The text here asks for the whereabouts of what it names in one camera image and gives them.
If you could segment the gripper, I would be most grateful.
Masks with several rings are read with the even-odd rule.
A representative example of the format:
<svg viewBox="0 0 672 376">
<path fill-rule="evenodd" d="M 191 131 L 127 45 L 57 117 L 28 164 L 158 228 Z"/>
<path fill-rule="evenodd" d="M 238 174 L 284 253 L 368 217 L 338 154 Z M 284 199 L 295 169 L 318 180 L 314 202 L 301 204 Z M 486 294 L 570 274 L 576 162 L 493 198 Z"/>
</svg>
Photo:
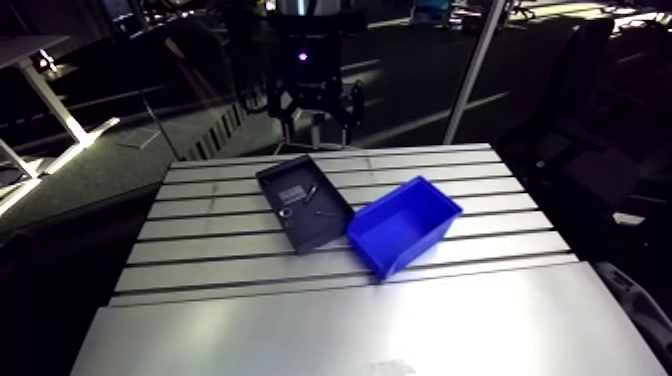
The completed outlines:
<svg viewBox="0 0 672 376">
<path fill-rule="evenodd" d="M 334 15 L 284 15 L 267 17 L 278 38 L 267 81 L 267 113 L 280 121 L 285 143 L 296 134 L 294 113 L 298 108 L 327 112 L 340 126 L 341 146 L 351 143 L 351 131 L 364 119 L 364 86 L 357 80 L 342 100 L 342 38 L 366 30 L 362 11 Z"/>
</svg>

